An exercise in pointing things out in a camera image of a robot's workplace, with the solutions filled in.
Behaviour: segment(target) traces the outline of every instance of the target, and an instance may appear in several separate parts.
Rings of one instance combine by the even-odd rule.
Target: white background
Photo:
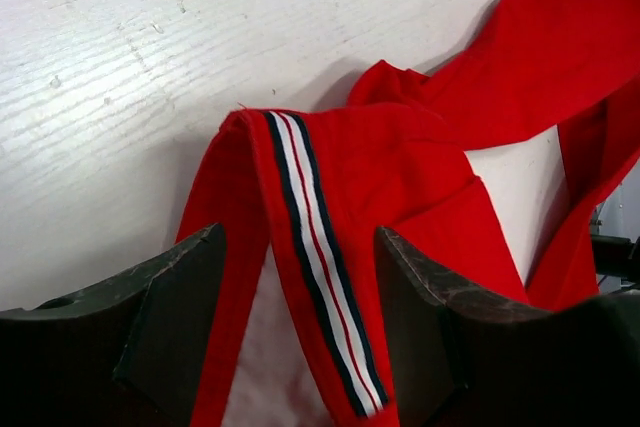
[[[0,309],[171,245],[238,102],[324,109],[381,58],[428,71],[492,1],[0,0]],[[471,159],[524,276],[562,215],[555,131]]]

